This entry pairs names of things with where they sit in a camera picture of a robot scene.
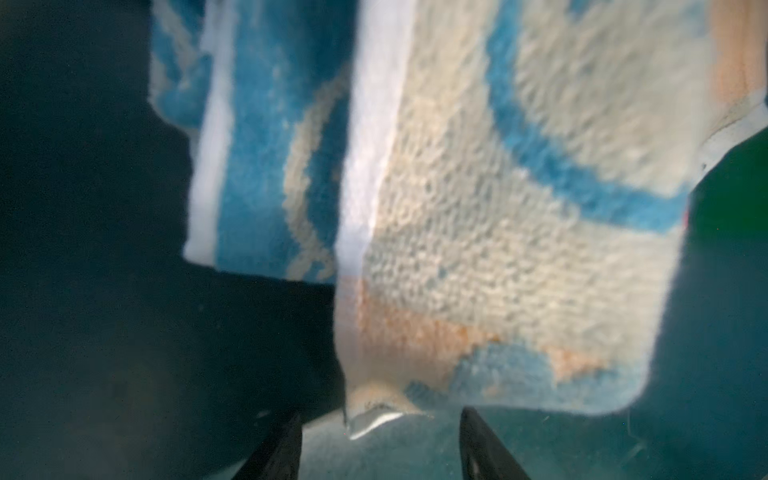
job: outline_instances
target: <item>green surface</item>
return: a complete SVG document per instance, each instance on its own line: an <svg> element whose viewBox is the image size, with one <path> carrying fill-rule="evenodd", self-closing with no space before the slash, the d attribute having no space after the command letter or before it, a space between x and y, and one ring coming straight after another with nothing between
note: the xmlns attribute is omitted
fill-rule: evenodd
<svg viewBox="0 0 768 480"><path fill-rule="evenodd" d="M768 131L735 147L694 192L690 240L768 239Z"/></svg>

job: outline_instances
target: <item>white stripe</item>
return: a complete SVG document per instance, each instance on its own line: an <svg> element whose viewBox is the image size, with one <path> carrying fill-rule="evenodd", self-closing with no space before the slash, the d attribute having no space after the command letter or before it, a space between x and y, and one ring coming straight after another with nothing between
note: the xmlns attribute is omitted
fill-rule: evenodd
<svg viewBox="0 0 768 480"><path fill-rule="evenodd" d="M203 33L200 34L200 51L213 55L221 21L221 0L205 1L205 19Z"/></svg>
<svg viewBox="0 0 768 480"><path fill-rule="evenodd" d="M190 187L189 224L184 258L192 263L215 266L221 189L227 171L234 118L232 69L237 27L235 0L225 0L216 41L210 93L203 117L200 149Z"/></svg>
<svg viewBox="0 0 768 480"><path fill-rule="evenodd" d="M750 113L719 130L704 142L697 156L700 165L697 183L723 160L731 148L768 127L768 108L765 98L765 89L753 92L750 95L750 103L756 105Z"/></svg>
<svg viewBox="0 0 768 480"><path fill-rule="evenodd" d="M357 430L355 432L351 432L349 434L350 440L357 440L360 437L364 436L371 430L375 429L376 427L380 427L381 425L384 425L387 422L391 422L392 420L397 420L400 417L402 417L401 412L387 412L383 413L382 415L378 415L373 421L371 421L366 427L362 430Z"/></svg>
<svg viewBox="0 0 768 480"><path fill-rule="evenodd" d="M362 276L363 256L376 225L379 187L392 153L406 79L415 1L362 0L359 6L336 238L338 278L342 281L336 289L333 320L336 354L344 358L341 363L346 366L357 364L360 358L355 325L355 295L359 292L343 279Z"/></svg>

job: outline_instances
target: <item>blue and white towel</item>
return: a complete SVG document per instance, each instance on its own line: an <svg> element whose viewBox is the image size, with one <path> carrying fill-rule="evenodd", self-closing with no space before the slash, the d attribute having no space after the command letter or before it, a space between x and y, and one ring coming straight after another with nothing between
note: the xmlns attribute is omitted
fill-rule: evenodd
<svg viewBox="0 0 768 480"><path fill-rule="evenodd" d="M354 435L447 402L620 409L713 120L706 8L155 0L184 256L336 283Z"/></svg>
<svg viewBox="0 0 768 480"><path fill-rule="evenodd" d="M355 8L154 2L150 102L194 160L190 262L333 282Z"/></svg>

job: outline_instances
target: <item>teal floor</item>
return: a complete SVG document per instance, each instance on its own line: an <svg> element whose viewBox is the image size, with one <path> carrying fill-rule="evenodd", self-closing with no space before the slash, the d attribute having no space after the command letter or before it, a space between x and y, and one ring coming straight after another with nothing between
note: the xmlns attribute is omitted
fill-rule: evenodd
<svg viewBox="0 0 768 480"><path fill-rule="evenodd" d="M331 289L180 258L190 161L145 101L147 10L0 6L0 478L194 480L247 456L273 413L341 405ZM766 185L763 132L695 192L650 385L629 412L484 411L531 474L768 473ZM392 433L390 455L443 458L422 472L447 472L446 418L424 430L434 438ZM361 455L336 472L404 472Z"/></svg>

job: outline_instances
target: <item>towel fabric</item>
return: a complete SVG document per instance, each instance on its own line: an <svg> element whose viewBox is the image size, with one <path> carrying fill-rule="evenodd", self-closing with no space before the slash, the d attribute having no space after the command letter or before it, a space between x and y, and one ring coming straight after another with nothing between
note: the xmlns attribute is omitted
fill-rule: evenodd
<svg viewBox="0 0 768 480"><path fill-rule="evenodd" d="M190 262L333 282L355 6L153 3L150 103L194 161Z"/></svg>
<svg viewBox="0 0 768 480"><path fill-rule="evenodd" d="M353 435L451 402L620 409L727 141L697 149L768 124L764 81L712 100L708 4L154 0L184 256L336 283Z"/></svg>

